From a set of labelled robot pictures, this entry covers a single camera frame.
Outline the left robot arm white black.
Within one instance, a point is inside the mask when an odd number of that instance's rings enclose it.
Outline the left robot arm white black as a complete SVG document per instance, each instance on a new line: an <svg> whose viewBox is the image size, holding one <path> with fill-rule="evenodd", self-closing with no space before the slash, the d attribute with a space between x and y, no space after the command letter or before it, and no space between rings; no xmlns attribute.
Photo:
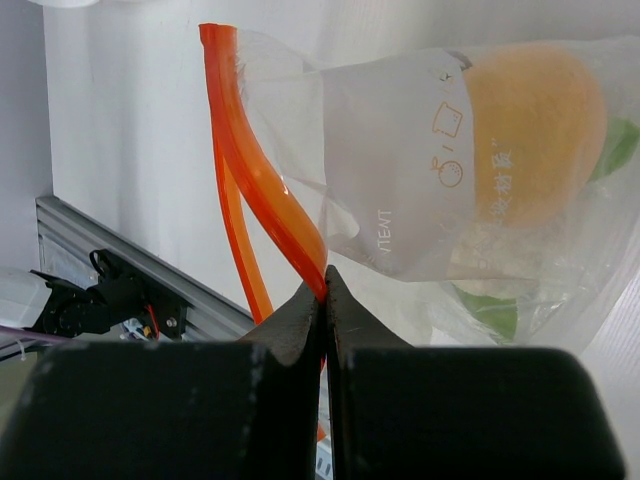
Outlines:
<svg viewBox="0 0 640 480"><path fill-rule="evenodd" d="M51 296L46 281L28 271L2 267L0 283L1 325L15 329L33 327Z"/></svg>

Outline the clear zip bag orange zipper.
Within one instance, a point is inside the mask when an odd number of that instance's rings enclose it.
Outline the clear zip bag orange zipper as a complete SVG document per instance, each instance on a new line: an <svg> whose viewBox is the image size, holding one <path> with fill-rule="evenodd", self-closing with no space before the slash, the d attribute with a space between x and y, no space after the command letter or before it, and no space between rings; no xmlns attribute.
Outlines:
<svg viewBox="0 0 640 480"><path fill-rule="evenodd" d="M330 65L273 37L199 28L224 225L256 322L283 300L276 269L316 298L334 264L409 342L583 347L639 267L639 40L427 48ZM476 215L474 119L464 72L498 47L543 43L582 60L609 123L585 187L528 230L536 296L500 342L454 291L452 253Z"/></svg>

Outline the orange fruit with leaf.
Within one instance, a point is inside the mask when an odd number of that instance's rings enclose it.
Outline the orange fruit with leaf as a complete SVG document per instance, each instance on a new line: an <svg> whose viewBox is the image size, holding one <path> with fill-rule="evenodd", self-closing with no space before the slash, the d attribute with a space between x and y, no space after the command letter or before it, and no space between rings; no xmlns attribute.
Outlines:
<svg viewBox="0 0 640 480"><path fill-rule="evenodd" d="M596 75L555 45L498 47L464 72L474 119L476 215L492 225L541 226L590 180L609 112Z"/></svg>

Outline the white cauliflower with green leaves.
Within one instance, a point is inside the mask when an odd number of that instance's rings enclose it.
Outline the white cauliflower with green leaves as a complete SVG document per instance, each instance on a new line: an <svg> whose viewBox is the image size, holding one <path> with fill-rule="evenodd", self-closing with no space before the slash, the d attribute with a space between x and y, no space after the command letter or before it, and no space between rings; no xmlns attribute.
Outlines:
<svg viewBox="0 0 640 480"><path fill-rule="evenodd" d="M530 231L473 223L452 253L451 284L463 306L500 342L515 339L519 307L533 299L541 246Z"/></svg>

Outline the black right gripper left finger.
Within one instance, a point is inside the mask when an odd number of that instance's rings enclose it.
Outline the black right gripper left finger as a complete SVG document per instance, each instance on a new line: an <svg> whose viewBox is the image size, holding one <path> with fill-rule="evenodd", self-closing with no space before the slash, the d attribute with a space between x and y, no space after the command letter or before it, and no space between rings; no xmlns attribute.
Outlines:
<svg viewBox="0 0 640 480"><path fill-rule="evenodd" d="M39 360L5 479L311 479L320 307L306 286L226 342L83 342Z"/></svg>

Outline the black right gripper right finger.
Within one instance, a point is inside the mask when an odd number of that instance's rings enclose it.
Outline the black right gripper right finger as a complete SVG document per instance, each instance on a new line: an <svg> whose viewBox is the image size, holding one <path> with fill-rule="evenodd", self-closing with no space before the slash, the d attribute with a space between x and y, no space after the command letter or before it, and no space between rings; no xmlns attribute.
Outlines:
<svg viewBox="0 0 640 480"><path fill-rule="evenodd" d="M582 364L531 347L414 347L326 272L338 479L621 479Z"/></svg>

